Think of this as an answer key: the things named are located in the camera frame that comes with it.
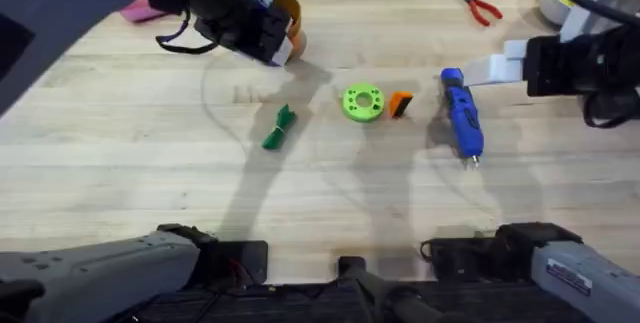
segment orange block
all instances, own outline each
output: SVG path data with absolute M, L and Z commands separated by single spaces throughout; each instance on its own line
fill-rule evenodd
M 413 94 L 411 94 L 411 92 L 393 92 L 391 100 L 389 101 L 389 112 L 391 112 L 391 117 L 402 117 L 404 110 L 407 109 L 407 106 L 412 99 Z

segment pink object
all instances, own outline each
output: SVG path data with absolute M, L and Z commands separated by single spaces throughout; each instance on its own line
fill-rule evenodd
M 120 11 L 124 19 L 129 22 L 140 22 L 159 17 L 167 13 L 155 10 L 149 6 L 149 0 L 135 0 Z

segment orange object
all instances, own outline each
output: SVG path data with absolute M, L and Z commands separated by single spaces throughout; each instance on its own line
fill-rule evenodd
M 389 112 L 391 112 L 391 117 L 402 117 L 404 110 L 407 109 L 407 106 L 412 99 L 413 94 L 410 92 L 393 92 L 391 100 L 389 101 Z
M 300 7 L 300 3 L 298 0 L 273 0 L 273 4 L 283 8 L 287 13 L 291 14 L 293 22 L 291 23 L 289 32 L 287 32 L 287 36 L 289 37 L 289 40 L 291 40 L 293 49 L 289 55 L 289 60 L 293 58 L 300 58 L 307 45 L 306 36 L 304 31 L 301 29 L 302 8 Z

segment orange cup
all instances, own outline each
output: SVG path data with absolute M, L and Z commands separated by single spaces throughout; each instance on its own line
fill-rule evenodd
M 289 37 L 291 44 L 293 44 L 293 49 L 287 60 L 288 62 L 294 57 L 300 57 L 306 47 L 306 36 L 301 29 L 302 9 L 298 0 L 273 0 L 273 4 L 287 11 L 293 20 L 289 32 L 287 32 L 287 37 Z

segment label sticker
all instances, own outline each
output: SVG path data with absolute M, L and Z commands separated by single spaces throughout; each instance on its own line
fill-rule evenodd
M 556 261 L 555 259 L 549 258 L 547 260 L 547 272 L 572 286 L 578 292 L 586 296 L 591 295 L 591 289 L 593 288 L 593 282 L 591 281 L 591 279 L 588 279 L 582 274 L 573 271 L 571 268 Z

